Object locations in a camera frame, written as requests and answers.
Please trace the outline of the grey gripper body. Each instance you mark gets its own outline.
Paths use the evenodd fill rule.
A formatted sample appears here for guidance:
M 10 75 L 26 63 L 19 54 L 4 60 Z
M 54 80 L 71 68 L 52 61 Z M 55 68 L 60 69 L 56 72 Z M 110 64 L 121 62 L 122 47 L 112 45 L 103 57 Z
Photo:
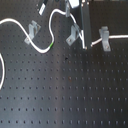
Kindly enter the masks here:
M 79 0 L 69 0 L 71 8 L 77 8 L 80 5 Z

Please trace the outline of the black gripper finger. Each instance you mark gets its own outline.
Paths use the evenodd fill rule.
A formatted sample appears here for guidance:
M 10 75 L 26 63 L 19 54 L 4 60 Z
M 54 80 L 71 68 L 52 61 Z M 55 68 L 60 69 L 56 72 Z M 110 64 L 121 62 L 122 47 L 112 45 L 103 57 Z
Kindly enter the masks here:
M 89 2 L 80 0 L 81 25 L 82 25 L 82 46 L 85 50 L 91 48 L 91 24 L 89 15 Z

